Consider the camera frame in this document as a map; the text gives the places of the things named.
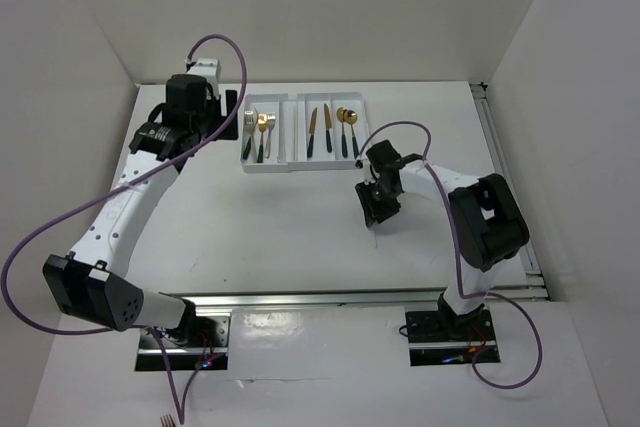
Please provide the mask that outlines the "silver fork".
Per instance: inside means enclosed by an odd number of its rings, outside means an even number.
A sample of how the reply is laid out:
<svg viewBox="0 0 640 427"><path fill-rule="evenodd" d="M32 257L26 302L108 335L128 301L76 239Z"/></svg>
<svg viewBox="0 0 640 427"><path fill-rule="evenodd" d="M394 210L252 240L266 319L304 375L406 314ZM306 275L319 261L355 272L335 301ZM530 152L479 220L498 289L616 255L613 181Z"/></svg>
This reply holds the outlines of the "silver fork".
<svg viewBox="0 0 640 427"><path fill-rule="evenodd" d="M269 112L267 114L267 120L266 120L267 131L268 131L266 147L265 147L266 158L269 158L271 154L272 137L273 137L273 131L276 127L276 121L277 121L277 114L275 112Z"/></svg>
<svg viewBox="0 0 640 427"><path fill-rule="evenodd" d="M246 110L243 116L243 140L244 146L242 150L242 160L246 161L249 159L250 155L253 152L253 138L254 131L256 127L256 114L253 110Z"/></svg>

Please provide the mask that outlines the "gold spoon green handle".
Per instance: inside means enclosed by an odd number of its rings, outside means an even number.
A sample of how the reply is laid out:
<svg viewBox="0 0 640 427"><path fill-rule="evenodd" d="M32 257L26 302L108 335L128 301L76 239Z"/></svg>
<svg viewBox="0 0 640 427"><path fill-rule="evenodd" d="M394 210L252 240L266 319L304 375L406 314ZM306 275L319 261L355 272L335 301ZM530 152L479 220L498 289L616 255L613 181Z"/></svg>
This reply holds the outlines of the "gold spoon green handle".
<svg viewBox="0 0 640 427"><path fill-rule="evenodd" d="M343 158L347 158L349 155L346 134L345 134L345 114L346 114L346 109L344 107L340 107L336 111L336 117L341 125L341 153Z"/></svg>
<svg viewBox="0 0 640 427"><path fill-rule="evenodd" d="M354 157L357 158L360 152L357 135L355 132L355 125L358 121L358 115L354 110L347 110L346 114L344 115L344 119L345 122L350 126L353 154Z"/></svg>

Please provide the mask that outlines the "gold fork green handle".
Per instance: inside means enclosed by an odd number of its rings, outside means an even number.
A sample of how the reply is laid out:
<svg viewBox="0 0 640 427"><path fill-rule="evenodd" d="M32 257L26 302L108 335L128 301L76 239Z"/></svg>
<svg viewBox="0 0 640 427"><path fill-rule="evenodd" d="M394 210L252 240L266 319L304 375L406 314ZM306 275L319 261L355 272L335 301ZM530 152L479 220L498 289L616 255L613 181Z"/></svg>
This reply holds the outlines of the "gold fork green handle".
<svg viewBox="0 0 640 427"><path fill-rule="evenodd" d="M268 130L268 119L266 114L259 114L257 125L260 132L259 147L257 153L257 162L263 163L265 157L265 133Z"/></svg>

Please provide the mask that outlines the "gold knife green handle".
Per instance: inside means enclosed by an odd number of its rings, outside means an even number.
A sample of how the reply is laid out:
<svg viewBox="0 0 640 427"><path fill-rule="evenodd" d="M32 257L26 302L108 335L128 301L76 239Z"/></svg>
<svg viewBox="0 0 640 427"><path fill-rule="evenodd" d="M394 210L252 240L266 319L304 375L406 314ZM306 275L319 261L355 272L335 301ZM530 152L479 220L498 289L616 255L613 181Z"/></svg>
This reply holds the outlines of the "gold knife green handle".
<svg viewBox="0 0 640 427"><path fill-rule="evenodd" d="M326 151L333 153L333 140L332 140L332 115L331 109L328 104L324 104L324 125L325 125L325 144Z"/></svg>
<svg viewBox="0 0 640 427"><path fill-rule="evenodd" d="M308 160L310 160L313 157L314 154L314 142L315 142L315 132L316 132L316 123L317 123L317 114L318 114L318 108L314 108L311 111L311 116L310 116L310 120L309 120L309 126L308 126L308 142L307 142L307 149L306 149L306 157Z"/></svg>

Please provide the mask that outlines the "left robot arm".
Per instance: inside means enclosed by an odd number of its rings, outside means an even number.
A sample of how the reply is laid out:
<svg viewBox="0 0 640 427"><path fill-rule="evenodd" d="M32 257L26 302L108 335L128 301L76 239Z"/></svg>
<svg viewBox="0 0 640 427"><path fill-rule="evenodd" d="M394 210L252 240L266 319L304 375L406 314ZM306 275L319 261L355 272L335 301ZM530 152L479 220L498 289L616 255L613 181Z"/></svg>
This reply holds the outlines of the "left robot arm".
<svg viewBox="0 0 640 427"><path fill-rule="evenodd" d="M64 256L50 255L43 275L60 310L103 327L160 328L176 346L197 334L194 303L139 288L126 278L135 246L161 197L176 181L184 153L222 125L218 77L197 69L175 74L165 100L129 144L117 186L89 230Z"/></svg>

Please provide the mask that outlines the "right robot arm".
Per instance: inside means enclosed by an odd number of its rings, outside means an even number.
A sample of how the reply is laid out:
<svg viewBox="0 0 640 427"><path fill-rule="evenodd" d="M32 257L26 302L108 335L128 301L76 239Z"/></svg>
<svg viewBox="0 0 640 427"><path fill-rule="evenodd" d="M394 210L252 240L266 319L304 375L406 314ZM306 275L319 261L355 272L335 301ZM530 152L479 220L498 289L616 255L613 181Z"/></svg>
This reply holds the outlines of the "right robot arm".
<svg viewBox="0 0 640 427"><path fill-rule="evenodd" d="M370 147L364 180L355 186L367 227L399 213L399 196L414 194L443 205L452 233L455 278L438 299L436 326L460 338L478 315L501 266L530 239L505 178L433 166L419 154L401 156L387 140Z"/></svg>

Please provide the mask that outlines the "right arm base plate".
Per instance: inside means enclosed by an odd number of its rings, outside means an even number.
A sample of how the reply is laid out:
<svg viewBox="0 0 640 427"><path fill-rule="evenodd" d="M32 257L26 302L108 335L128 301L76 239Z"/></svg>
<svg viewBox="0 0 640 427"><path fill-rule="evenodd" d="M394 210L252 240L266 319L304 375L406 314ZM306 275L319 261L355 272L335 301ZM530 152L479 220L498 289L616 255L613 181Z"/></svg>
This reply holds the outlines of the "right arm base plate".
<svg viewBox="0 0 640 427"><path fill-rule="evenodd" d="M470 364L476 353L480 353L478 363L501 362L488 309L454 330L445 329L437 311L409 311L398 333L408 341L412 367Z"/></svg>

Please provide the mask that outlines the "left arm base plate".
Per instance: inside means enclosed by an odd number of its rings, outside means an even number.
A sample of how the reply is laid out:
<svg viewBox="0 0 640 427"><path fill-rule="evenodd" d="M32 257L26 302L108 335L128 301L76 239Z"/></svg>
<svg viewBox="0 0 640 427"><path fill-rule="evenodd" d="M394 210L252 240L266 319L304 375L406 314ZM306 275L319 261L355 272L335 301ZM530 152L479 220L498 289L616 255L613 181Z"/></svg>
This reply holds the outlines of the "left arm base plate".
<svg viewBox="0 0 640 427"><path fill-rule="evenodd" d="M199 316L195 330L188 337L178 338L174 331L161 328L157 328L157 332L172 371L193 371L199 364L204 364L205 371L222 371L228 366L230 327L231 314L215 312ZM161 349L149 332L140 332L134 370L165 370Z"/></svg>

